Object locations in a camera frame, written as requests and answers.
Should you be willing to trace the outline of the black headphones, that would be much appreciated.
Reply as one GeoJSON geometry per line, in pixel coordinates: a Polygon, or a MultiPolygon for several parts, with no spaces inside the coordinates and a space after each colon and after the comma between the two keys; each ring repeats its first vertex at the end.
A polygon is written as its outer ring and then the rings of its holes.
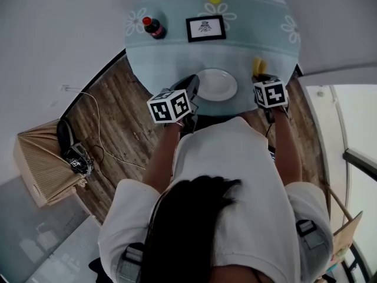
{"type": "Polygon", "coordinates": [[[76,137],[68,119],[61,119],[58,122],[57,138],[61,149],[61,155],[64,155],[69,148],[75,144],[76,137]]]}

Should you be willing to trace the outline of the white window frame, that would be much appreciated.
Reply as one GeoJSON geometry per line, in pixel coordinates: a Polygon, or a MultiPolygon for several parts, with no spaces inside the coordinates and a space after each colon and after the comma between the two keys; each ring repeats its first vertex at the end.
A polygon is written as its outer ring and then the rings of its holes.
{"type": "Polygon", "coordinates": [[[377,85],[307,85],[299,78],[319,133],[325,177],[348,211],[377,218],[377,179],[343,158],[351,150],[377,163],[377,85]]]}

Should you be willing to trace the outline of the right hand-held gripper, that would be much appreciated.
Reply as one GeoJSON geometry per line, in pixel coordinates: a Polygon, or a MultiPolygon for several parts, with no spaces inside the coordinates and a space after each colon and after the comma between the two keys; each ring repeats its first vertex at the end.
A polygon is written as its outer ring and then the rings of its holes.
{"type": "Polygon", "coordinates": [[[277,108],[288,117],[289,97],[285,84],[275,75],[252,76],[255,102],[266,116],[268,123],[274,123],[272,109],[277,108]]]}

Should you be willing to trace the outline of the black picture frame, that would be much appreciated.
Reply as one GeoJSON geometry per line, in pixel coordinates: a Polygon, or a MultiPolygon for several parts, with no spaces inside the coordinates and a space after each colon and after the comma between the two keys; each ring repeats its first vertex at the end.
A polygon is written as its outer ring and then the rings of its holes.
{"type": "Polygon", "coordinates": [[[186,19],[188,42],[225,40],[226,32],[221,15],[186,19]]]}

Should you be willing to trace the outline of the person's right forearm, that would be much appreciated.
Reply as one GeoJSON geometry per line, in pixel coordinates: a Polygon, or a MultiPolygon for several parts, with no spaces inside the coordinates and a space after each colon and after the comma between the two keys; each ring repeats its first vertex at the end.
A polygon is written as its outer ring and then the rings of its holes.
{"type": "Polygon", "coordinates": [[[275,118],[275,165],[284,186],[302,181],[302,162],[287,114],[281,108],[273,109],[275,118]]]}

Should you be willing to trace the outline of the person's white shirt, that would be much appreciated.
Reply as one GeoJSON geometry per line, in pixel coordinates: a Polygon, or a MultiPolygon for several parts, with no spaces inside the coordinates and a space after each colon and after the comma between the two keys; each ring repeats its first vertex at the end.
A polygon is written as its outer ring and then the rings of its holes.
{"type": "MultiPolygon", "coordinates": [[[[215,230],[215,266],[254,268],[274,283],[313,283],[333,252],[326,199],[312,183],[284,186],[267,140],[240,117],[184,136],[177,147],[172,187],[200,175],[240,179],[215,230]]],[[[118,183],[98,245],[114,283],[136,279],[138,267],[122,254],[142,243],[161,195],[132,179],[118,183]]]]}

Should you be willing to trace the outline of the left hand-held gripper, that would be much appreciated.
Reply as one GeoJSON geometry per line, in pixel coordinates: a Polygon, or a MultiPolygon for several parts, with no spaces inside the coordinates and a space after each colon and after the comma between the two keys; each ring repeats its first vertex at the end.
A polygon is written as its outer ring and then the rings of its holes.
{"type": "Polygon", "coordinates": [[[194,103],[200,80],[190,75],[170,88],[164,88],[147,102],[148,109],[156,124],[182,123],[183,133],[193,133],[198,120],[198,105],[194,103]]]}

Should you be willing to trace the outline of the white round plate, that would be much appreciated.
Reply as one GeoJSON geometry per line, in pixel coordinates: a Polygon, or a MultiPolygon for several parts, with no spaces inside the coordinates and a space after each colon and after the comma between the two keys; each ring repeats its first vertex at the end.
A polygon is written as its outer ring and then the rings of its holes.
{"type": "Polygon", "coordinates": [[[226,101],[237,93],[237,81],[228,72],[210,68],[199,71],[197,76],[200,80],[197,95],[202,99],[226,101]]]}

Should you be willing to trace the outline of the wooden easel legs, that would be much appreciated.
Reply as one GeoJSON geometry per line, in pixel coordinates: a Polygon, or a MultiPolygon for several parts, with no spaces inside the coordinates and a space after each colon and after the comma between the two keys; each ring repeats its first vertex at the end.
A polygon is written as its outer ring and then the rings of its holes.
{"type": "Polygon", "coordinates": [[[328,192],[330,193],[330,195],[334,198],[334,200],[336,201],[336,203],[338,204],[340,209],[342,210],[342,212],[343,212],[344,216],[347,218],[347,220],[352,221],[353,217],[348,212],[348,210],[346,209],[344,204],[341,202],[341,200],[338,198],[338,196],[335,194],[335,192],[331,189],[331,187],[329,185],[326,185],[326,188],[327,188],[328,192]]]}

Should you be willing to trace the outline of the blurred yellow-brown object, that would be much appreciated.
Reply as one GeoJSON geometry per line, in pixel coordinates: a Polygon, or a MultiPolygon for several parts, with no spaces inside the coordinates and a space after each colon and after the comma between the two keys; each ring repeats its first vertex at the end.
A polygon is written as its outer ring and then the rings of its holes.
{"type": "Polygon", "coordinates": [[[260,57],[254,57],[252,72],[253,76],[258,77],[261,74],[265,74],[267,69],[266,61],[262,60],[260,57]]]}

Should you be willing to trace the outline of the person's left forearm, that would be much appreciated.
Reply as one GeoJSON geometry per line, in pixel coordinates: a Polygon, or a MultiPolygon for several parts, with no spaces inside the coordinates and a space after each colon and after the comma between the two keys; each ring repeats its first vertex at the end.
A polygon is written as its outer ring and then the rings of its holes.
{"type": "Polygon", "coordinates": [[[177,123],[165,126],[144,173],[142,182],[158,193],[163,193],[170,184],[180,130],[181,126],[177,123]]]}

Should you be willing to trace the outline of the dark cola bottle red cap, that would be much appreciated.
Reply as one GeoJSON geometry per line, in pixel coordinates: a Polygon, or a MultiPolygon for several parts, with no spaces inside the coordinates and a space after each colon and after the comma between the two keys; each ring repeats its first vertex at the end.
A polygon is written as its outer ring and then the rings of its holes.
{"type": "Polygon", "coordinates": [[[166,36],[166,29],[159,20],[151,17],[144,17],[142,19],[144,30],[150,34],[154,39],[163,39],[166,36]]]}

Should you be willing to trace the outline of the round table, light blue cloth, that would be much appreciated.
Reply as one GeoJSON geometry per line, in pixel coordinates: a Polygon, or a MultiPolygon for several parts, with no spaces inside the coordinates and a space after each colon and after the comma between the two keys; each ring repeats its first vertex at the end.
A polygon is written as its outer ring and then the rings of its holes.
{"type": "Polygon", "coordinates": [[[151,93],[205,69],[219,69],[237,81],[237,93],[215,102],[196,98],[199,113],[230,116],[256,108],[254,57],[267,73],[287,83],[298,62],[300,34],[285,0],[136,0],[126,21],[125,51],[131,69],[151,93]],[[225,40],[188,42],[186,19],[221,15],[225,40]],[[142,19],[155,18],[166,29],[163,39],[144,30],[142,19]]]}

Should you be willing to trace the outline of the wooden painting board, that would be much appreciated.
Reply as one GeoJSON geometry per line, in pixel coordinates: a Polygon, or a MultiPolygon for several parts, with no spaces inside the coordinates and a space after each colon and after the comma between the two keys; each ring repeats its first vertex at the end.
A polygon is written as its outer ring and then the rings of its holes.
{"type": "Polygon", "coordinates": [[[360,211],[354,218],[348,220],[333,236],[333,255],[329,267],[341,263],[353,243],[355,231],[362,218],[363,212],[360,211]]]}

